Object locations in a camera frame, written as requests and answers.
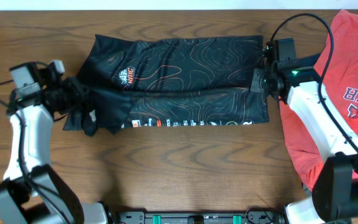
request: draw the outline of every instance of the red t-shirt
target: red t-shirt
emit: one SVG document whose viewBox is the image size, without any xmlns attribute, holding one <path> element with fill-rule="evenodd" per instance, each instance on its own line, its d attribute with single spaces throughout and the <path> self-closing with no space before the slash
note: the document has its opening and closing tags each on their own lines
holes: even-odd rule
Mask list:
<svg viewBox="0 0 358 224">
<path fill-rule="evenodd" d="M 358 15 L 341 10 L 331 24 L 334 53 L 324 84 L 337 110 L 358 135 Z M 329 38 L 314 69 L 321 75 L 329 53 Z M 285 145 L 295 170 L 312 189 L 323 168 L 318 148 L 300 118 L 281 102 Z"/>
</svg>

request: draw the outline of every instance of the white robotic arm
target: white robotic arm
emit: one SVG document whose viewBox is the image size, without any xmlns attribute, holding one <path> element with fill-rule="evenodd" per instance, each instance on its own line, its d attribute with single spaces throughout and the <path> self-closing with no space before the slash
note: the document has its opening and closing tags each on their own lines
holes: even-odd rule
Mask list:
<svg viewBox="0 0 358 224">
<path fill-rule="evenodd" d="M 325 112 L 317 94 L 318 83 L 304 82 L 297 87 L 291 87 L 287 103 L 289 107 L 299 116 L 308 132 L 316 143 L 323 163 L 327 158 L 335 156 L 337 152 L 345 155 L 356 154 L 350 144 L 346 143 L 344 136 L 339 132 L 331 118 Z M 341 114 L 329 99 L 325 86 L 322 94 L 329 110 L 334 115 L 346 133 L 352 138 L 358 147 L 357 134 L 347 125 Z M 290 224 L 320 224 L 325 223 L 318 216 L 311 197 L 300 202 L 291 203 L 286 206 L 287 218 Z"/>
<path fill-rule="evenodd" d="M 53 112 L 66 113 L 86 100 L 83 86 L 75 79 L 61 81 L 63 72 L 62 62 L 57 60 L 43 70 L 35 63 L 11 69 L 19 99 L 11 99 L 9 105 L 14 106 L 8 109 L 13 140 L 11 160 L 0 183 L 0 218 L 4 223 L 108 222 L 103 204 L 80 203 L 50 167 Z M 28 201 L 28 195 L 39 195 L 44 203 L 25 211 L 20 205 Z"/>
</svg>

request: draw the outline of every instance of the robotic arm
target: robotic arm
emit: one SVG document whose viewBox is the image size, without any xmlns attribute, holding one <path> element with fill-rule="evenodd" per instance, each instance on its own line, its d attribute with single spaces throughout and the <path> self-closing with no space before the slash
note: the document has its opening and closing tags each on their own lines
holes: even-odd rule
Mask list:
<svg viewBox="0 0 358 224">
<path fill-rule="evenodd" d="M 306 126 L 324 162 L 312 197 L 286 206 L 288 222 L 315 224 L 358 217 L 358 179 L 352 180 L 352 172 L 358 173 L 358 154 L 322 106 L 319 75 L 312 67 L 299 67 L 293 39 L 269 42 L 266 54 L 267 66 L 255 71 L 251 91 L 266 91 L 288 104 Z M 335 108 L 324 85 L 321 93 L 334 119 L 358 148 L 357 134 Z"/>
<path fill-rule="evenodd" d="M 64 67 L 53 61 L 11 68 L 16 84 L 8 115 L 13 128 L 9 167 L 0 183 L 0 218 L 5 223 L 323 223 L 358 217 L 358 153 L 325 112 L 318 96 L 319 76 L 312 67 L 300 68 L 292 39 L 267 44 L 265 68 L 256 69 L 251 91 L 265 91 L 284 101 L 300 117 L 315 141 L 324 168 L 312 197 L 289 204 L 285 215 L 275 212 L 245 213 L 143 213 L 112 215 L 102 204 L 81 203 L 50 166 L 50 134 L 56 111 L 66 114 L 89 105 L 89 89 L 76 78 L 62 81 Z M 358 147 L 358 136 L 346 124 L 322 87 L 324 102 L 342 129 Z M 30 196 L 43 203 L 30 209 L 22 204 Z"/>
<path fill-rule="evenodd" d="M 38 69 L 36 63 L 25 63 L 11 68 L 16 84 L 7 111 L 12 154 L 0 183 L 0 218 L 4 223 L 107 223 L 101 203 L 80 203 L 50 167 L 54 112 L 65 114 L 83 106 L 89 90 L 75 78 L 61 80 L 61 61 L 46 66 Z M 30 195 L 39 195 L 44 202 L 25 210 L 21 205 Z"/>
</svg>

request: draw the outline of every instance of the folded dark shirt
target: folded dark shirt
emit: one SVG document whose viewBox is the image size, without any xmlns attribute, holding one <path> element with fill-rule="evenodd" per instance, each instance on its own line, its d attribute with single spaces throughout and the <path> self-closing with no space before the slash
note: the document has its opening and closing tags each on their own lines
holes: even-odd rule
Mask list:
<svg viewBox="0 0 358 224">
<path fill-rule="evenodd" d="M 77 77 L 94 91 L 111 90 L 107 98 L 125 100 L 96 103 L 100 91 L 91 91 L 93 107 L 72 112 L 65 129 L 267 122 L 266 95 L 249 91 L 263 59 L 262 36 L 131 42 L 97 35 Z M 100 115 L 107 110 L 114 123 Z"/>
</svg>

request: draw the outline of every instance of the wooden table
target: wooden table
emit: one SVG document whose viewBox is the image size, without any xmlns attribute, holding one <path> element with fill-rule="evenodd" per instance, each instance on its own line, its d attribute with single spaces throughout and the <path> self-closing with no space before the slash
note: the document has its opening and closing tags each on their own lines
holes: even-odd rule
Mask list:
<svg viewBox="0 0 358 224">
<path fill-rule="evenodd" d="M 0 82 L 8 68 L 29 61 L 63 60 L 75 75 L 95 34 L 127 40 L 264 35 L 301 11 L 60 11 L 0 12 Z M 328 22 L 337 11 L 313 11 Z M 298 56 L 322 51 L 324 27 L 310 18 L 285 26 L 277 38 L 294 37 Z M 0 86 L 7 101 L 13 84 Z M 50 142 L 53 168 L 84 202 L 104 200 L 117 210 L 247 210 L 279 208 L 305 198 L 285 149 L 280 115 L 250 126 L 100 129 L 92 138 L 62 131 Z M 0 181 L 12 131 L 0 106 Z"/>
</svg>

